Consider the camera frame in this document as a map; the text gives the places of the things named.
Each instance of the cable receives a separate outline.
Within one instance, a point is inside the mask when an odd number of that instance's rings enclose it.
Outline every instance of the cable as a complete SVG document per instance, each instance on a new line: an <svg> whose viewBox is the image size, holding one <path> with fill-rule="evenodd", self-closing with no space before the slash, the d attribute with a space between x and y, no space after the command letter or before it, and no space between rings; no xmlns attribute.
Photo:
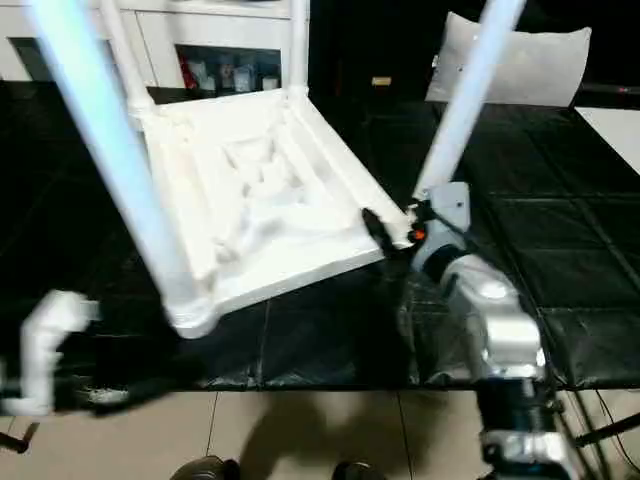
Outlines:
<svg viewBox="0 0 640 480"><path fill-rule="evenodd" d="M460 227L454 225L453 223L451 223L448 219L446 219L445 217L443 217L442 215L440 215L439 213L437 213L435 210L431 209L431 212L433 212L433 216L436 220L440 221L441 223L443 223L445 226L447 226L447 228L449 228L451 231L453 231L454 233L456 233L457 235L459 235L460 237L462 237L462 239L467 242L468 244L470 244L478 253L482 252L482 244L480 241L478 241L474 235L472 235L469 232L465 232L464 230L462 230Z"/></svg>
<svg viewBox="0 0 640 480"><path fill-rule="evenodd" d="M616 421L613 418L613 415L611 414L611 410L609 410L609 407L607 406L607 402L604 401L604 398L600 394L600 391L596 390L595 392L596 392L596 395L598 396L598 400L600 400L600 408L602 409L602 413L607 417L609 417L609 421L612 424L616 423ZM615 442L613 441L613 439L611 439L611 441L613 442L613 445L616 447L616 450L618 451L620 456L627 462L627 464L633 470L635 470L636 473L640 474L640 467L638 467L638 465L631 459L631 457L627 453L627 450L624 448L624 444L622 443L622 439L620 438L620 435L615 435L615 438L616 438Z"/></svg>
<svg viewBox="0 0 640 480"><path fill-rule="evenodd" d="M591 420L591 415L589 415L589 412L587 411L587 407L584 404L584 399L582 398L582 395L580 395L580 392L578 391L573 392L573 395L576 401L578 402L580 415L584 419L585 424L587 425L587 429L589 430L589 432L593 432L595 430L593 426L593 421ZM607 459L604 456L604 452L602 451L602 445L600 445L600 442L595 442L593 446L596 450L596 457L598 458L598 463L600 464L600 473L602 474L602 478L604 480L611 480L611 469L609 468Z"/></svg>

